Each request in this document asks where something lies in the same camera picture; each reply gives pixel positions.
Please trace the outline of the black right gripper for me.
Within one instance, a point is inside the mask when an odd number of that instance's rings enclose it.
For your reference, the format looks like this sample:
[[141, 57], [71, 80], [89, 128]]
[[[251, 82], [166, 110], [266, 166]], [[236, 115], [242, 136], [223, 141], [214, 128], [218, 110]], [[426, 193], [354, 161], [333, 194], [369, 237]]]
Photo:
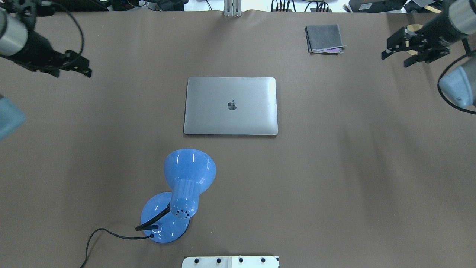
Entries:
[[398, 29], [387, 38], [381, 59], [400, 51], [415, 50], [418, 54], [404, 60], [405, 68], [415, 63], [432, 63], [449, 54], [450, 45], [464, 38], [464, 22], [455, 22], [450, 15], [437, 15], [417, 32], [410, 32], [407, 27]]

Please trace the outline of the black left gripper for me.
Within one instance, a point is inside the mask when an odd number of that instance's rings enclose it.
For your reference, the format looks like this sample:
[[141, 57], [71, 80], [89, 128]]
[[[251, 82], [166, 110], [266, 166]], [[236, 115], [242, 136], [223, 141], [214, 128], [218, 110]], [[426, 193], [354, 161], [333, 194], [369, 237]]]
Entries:
[[76, 71], [87, 78], [92, 77], [90, 60], [73, 50], [63, 53], [55, 51], [50, 42], [37, 32], [28, 32], [25, 46], [15, 53], [15, 61], [30, 71], [48, 73], [54, 77], [59, 77], [61, 70]]

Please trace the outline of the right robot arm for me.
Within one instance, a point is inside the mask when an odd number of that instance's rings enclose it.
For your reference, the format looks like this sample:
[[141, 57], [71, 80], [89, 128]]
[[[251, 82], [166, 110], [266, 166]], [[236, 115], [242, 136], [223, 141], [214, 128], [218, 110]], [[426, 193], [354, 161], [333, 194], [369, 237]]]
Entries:
[[464, 54], [449, 63], [437, 80], [443, 101], [466, 114], [475, 114], [475, 47], [469, 37], [475, 35], [475, 1], [444, 0], [443, 9], [419, 29], [401, 27], [386, 39], [381, 59], [400, 51], [413, 51], [403, 66], [433, 63], [450, 54], [451, 46], [463, 42]]

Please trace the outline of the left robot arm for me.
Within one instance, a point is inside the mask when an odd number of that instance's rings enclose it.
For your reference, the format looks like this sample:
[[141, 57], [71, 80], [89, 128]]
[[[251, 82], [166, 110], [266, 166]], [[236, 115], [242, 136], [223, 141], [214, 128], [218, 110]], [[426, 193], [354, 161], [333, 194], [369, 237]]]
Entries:
[[[36, 32], [38, 17], [53, 16], [57, 10], [66, 13], [77, 27], [80, 50], [59, 52], [50, 41]], [[41, 72], [58, 78], [61, 71], [74, 71], [90, 78], [90, 61], [82, 53], [84, 32], [74, 15], [63, 5], [44, 0], [1, 1], [1, 58], [32, 72]]]

